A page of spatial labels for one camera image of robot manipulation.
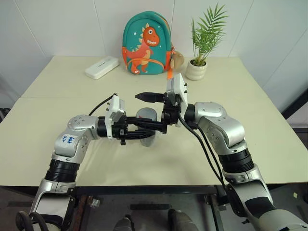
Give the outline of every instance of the orange dinosaur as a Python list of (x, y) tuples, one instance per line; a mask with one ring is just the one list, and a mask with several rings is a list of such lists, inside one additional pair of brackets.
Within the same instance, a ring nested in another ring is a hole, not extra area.
[[(159, 37), (155, 31), (155, 29), (147, 23), (145, 28), (142, 28), (142, 34), (140, 34), (142, 38), (139, 38), (139, 42), (141, 45), (137, 45), (137, 48), (132, 51), (126, 51), (126, 54), (129, 58), (145, 58), (149, 59), (153, 51), (150, 47), (156, 47), (159, 43)], [(147, 73), (146, 68), (149, 65), (149, 61), (144, 60), (133, 60), (131, 62), (131, 72), (134, 74), (139, 74), (140, 71), (137, 69), (139, 65), (142, 65), (141, 71)]]

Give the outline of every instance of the cable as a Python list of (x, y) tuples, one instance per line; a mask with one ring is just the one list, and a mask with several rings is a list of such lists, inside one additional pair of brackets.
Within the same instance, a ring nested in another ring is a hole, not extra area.
[(190, 132), (198, 139), (198, 141), (200, 142), (200, 144), (201, 144), (201, 146), (202, 146), (202, 149), (203, 149), (203, 151), (204, 151), (204, 153), (205, 153), (205, 156), (206, 156), (206, 158), (207, 158), (207, 161), (208, 161), (208, 163), (210, 164), (210, 166), (211, 166), (213, 172), (215, 173), (215, 175), (216, 175), (216, 177), (218, 178), (218, 180), (220, 181), (220, 183), (221, 183), (222, 185), (224, 185), (223, 180), (220, 178), (220, 176), (219, 176), (218, 173), (216, 172), (216, 170), (215, 170), (215, 168), (214, 168), (214, 166), (213, 166), (213, 164), (212, 164), (212, 162), (211, 162), (211, 160), (210, 160), (210, 158), (209, 158), (209, 156), (208, 156), (208, 153), (207, 153), (207, 151), (206, 151), (206, 148), (205, 148), (205, 146), (204, 146), (204, 144), (203, 144), (203, 141), (202, 141), (201, 137), (200, 137), (193, 129), (191, 129), (191, 127), (189, 127), (188, 124), (183, 120), (180, 111), (178, 111), (178, 117), (179, 117), (180, 122), (184, 125), (184, 127), (185, 127), (188, 131), (190, 131)]
[(223, 175), (222, 175), (220, 166), (219, 166), (219, 164), (218, 164), (217, 158), (216, 158), (216, 156), (214, 155), (213, 150), (211, 149), (211, 146), (210, 146), (210, 144), (208, 143), (208, 140), (207, 140), (207, 138), (206, 138), (204, 132), (202, 131), (202, 129), (199, 127), (199, 125), (198, 125), (198, 130), (199, 130), (200, 133), (202, 134), (203, 139), (205, 140), (205, 143), (206, 143), (208, 149), (210, 150), (210, 153), (211, 153), (211, 155), (212, 155), (212, 157), (213, 157), (213, 159), (214, 159), (214, 161), (215, 161), (215, 164), (216, 164), (216, 166), (217, 166), (217, 168), (218, 168), (218, 172), (219, 172), (220, 178), (222, 179), (222, 182), (223, 182)]
[(20, 231), (34, 231), (32, 226), (32, 221), (28, 214), (24, 211), (19, 211), (15, 217), (16, 226)]
[(89, 115), (92, 115), (100, 106), (102, 106), (104, 103), (106, 103), (107, 101), (111, 100), (112, 97), (114, 95), (117, 95), (117, 93), (114, 93), (112, 96), (108, 97), (107, 99), (105, 99), (103, 102), (101, 102), (100, 104), (98, 104), (90, 113)]
[(37, 213), (37, 212), (32, 212), (29, 214), (30, 218), (35, 218), (36, 222), (38, 223), (41, 231), (49, 231), (48, 227), (46, 225), (46, 222), (44, 220), (44, 218), (42, 217), (41, 214)]

